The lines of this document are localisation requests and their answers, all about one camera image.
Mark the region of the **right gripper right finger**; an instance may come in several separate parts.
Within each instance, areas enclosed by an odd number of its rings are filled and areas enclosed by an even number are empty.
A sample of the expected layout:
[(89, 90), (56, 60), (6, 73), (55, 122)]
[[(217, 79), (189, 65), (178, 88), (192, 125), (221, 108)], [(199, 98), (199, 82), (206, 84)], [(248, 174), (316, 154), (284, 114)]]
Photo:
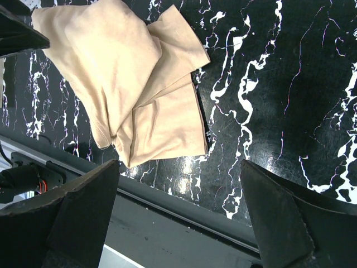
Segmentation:
[(263, 267), (356, 267), (356, 205), (241, 163), (241, 184)]

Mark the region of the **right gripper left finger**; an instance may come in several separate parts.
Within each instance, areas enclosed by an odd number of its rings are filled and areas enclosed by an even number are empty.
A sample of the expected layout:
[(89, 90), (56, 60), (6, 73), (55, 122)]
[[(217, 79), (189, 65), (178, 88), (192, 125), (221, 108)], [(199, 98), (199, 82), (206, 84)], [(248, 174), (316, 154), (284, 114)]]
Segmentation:
[(119, 162), (1, 209), (1, 267), (98, 267)]

